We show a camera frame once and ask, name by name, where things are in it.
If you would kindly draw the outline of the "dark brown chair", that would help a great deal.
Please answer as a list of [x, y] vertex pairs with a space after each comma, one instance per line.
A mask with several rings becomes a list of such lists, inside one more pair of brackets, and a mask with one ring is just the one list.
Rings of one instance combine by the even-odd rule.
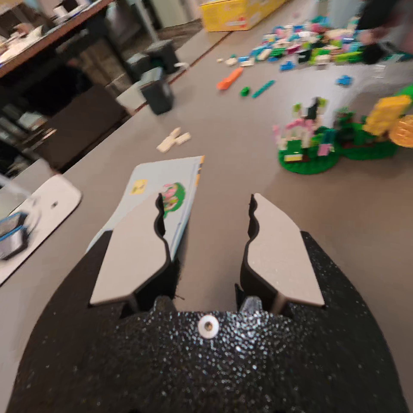
[[129, 118], [106, 88], [94, 85], [44, 124], [31, 150], [66, 172]]

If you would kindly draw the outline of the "blue edged black device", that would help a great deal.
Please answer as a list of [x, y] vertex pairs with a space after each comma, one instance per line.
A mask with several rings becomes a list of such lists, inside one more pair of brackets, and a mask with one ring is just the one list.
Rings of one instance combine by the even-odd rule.
[[28, 247], [28, 214], [17, 212], [0, 221], [0, 260], [8, 261]]

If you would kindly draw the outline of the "white box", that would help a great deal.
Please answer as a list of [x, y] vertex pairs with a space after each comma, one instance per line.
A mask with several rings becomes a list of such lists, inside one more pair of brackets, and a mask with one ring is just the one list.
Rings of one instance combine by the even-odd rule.
[[147, 101], [140, 90], [139, 82], [131, 85], [126, 91], [117, 96], [116, 101], [130, 116], [134, 116], [147, 105]]

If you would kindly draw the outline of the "white tray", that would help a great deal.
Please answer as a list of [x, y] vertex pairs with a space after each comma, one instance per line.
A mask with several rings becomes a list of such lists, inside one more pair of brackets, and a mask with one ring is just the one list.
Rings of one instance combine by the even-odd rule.
[[81, 192], [62, 175], [51, 177], [32, 194], [12, 181], [9, 183], [5, 189], [25, 199], [2, 219], [17, 212], [28, 214], [24, 223], [28, 230], [28, 247], [10, 260], [1, 261], [1, 286], [75, 211], [82, 199]]

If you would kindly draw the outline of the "dark grey bin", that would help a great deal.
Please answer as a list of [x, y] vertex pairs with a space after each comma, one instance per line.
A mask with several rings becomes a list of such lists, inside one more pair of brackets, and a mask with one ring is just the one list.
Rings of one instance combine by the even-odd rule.
[[174, 95], [166, 80], [147, 83], [140, 91], [155, 115], [162, 115], [173, 108]]
[[179, 67], [175, 66], [179, 63], [175, 53], [172, 39], [159, 40], [152, 43], [144, 50], [144, 54], [149, 57], [151, 68], [160, 67], [167, 75], [178, 71]]

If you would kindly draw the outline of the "pile of loose lego bricks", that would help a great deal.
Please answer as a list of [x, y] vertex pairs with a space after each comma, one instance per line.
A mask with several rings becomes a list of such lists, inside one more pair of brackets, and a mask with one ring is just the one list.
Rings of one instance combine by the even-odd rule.
[[[366, 65], [362, 59], [362, 44], [356, 38], [358, 20], [357, 14], [349, 19], [346, 27], [333, 28], [327, 17], [318, 15], [302, 24], [275, 26], [248, 54], [232, 54], [216, 62], [228, 67], [249, 67], [260, 62], [282, 61], [281, 71], [304, 65]], [[412, 55], [397, 49], [376, 64], [386, 67], [389, 63], [408, 61], [412, 61]]]

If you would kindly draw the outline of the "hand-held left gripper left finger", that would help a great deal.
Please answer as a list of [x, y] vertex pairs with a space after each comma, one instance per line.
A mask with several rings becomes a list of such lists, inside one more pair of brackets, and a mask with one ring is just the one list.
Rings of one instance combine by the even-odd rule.
[[138, 296], [171, 265], [163, 216], [162, 194], [154, 193], [115, 225], [90, 297], [91, 306], [123, 302], [138, 312], [153, 304], [153, 292], [149, 298]]

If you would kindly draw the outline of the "yellow cardboard box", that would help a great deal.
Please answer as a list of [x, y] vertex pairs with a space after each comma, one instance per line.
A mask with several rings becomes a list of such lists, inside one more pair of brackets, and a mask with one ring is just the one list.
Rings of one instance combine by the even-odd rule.
[[215, 0], [200, 5], [207, 32], [247, 31], [281, 8], [286, 0]]

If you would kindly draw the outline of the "lego instruction booklet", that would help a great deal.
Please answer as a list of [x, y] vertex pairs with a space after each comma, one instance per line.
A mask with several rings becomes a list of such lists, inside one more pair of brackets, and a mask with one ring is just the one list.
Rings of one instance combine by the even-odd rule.
[[188, 223], [197, 191], [204, 156], [142, 163], [134, 168], [121, 201], [110, 219], [95, 235], [86, 252], [101, 235], [113, 230], [116, 224], [137, 205], [153, 194], [162, 194], [164, 207], [164, 239], [174, 260]]

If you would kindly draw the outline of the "brown wooden table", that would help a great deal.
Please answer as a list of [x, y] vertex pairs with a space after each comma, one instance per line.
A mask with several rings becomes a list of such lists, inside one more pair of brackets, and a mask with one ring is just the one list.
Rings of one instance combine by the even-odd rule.
[[18, 52], [13, 52], [13, 55], [10, 58], [1, 61], [0, 77], [3, 78], [8, 75], [14, 69], [26, 63], [29, 59], [47, 49], [49, 46], [56, 45], [59, 41], [64, 42], [66, 37], [75, 34], [76, 30], [83, 28], [86, 23], [90, 22], [92, 18], [95, 18], [111, 3], [112, 1], [109, 0], [94, 2], [75, 17], [50, 30], [24, 49], [21, 49]]

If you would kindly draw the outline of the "long teal lego piece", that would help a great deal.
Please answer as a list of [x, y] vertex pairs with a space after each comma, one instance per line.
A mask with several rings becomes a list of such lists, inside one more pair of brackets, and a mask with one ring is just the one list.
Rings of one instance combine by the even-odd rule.
[[252, 98], [256, 99], [257, 97], [261, 96], [266, 90], [268, 90], [272, 85], [274, 85], [276, 83], [275, 80], [270, 80], [268, 82], [266, 82], [264, 85], [262, 85], [258, 90], [256, 90], [253, 94], [252, 94]]

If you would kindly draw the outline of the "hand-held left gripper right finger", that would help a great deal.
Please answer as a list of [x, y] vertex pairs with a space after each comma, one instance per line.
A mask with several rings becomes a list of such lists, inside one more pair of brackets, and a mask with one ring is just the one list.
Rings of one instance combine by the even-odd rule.
[[260, 193], [249, 203], [248, 241], [240, 286], [263, 310], [280, 314], [287, 304], [325, 305], [302, 233], [294, 221]]

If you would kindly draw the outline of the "green base lego model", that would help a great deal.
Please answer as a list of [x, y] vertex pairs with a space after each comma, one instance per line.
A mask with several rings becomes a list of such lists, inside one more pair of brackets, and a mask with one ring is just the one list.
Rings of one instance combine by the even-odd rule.
[[370, 161], [393, 157], [400, 147], [412, 149], [412, 85], [381, 97], [356, 121], [356, 112], [339, 108], [332, 127], [322, 124], [328, 101], [315, 97], [303, 114], [292, 107], [293, 120], [273, 127], [278, 161], [285, 170], [315, 175], [333, 168], [341, 158]]

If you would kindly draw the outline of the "person's right hand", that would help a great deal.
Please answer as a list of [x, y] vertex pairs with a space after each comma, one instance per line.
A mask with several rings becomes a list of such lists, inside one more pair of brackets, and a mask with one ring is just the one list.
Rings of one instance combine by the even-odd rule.
[[386, 30], [382, 28], [359, 30], [357, 35], [357, 40], [364, 45], [377, 44], [379, 40], [386, 34]]

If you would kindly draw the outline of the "orange lego piece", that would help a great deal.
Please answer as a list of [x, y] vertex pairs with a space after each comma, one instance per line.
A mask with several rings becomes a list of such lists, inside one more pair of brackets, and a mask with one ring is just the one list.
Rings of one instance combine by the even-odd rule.
[[234, 84], [236, 80], [239, 79], [239, 77], [242, 75], [244, 71], [243, 67], [239, 67], [231, 72], [229, 76], [221, 80], [219, 83], [216, 85], [216, 89], [218, 91], [225, 91], [230, 88], [231, 85]]

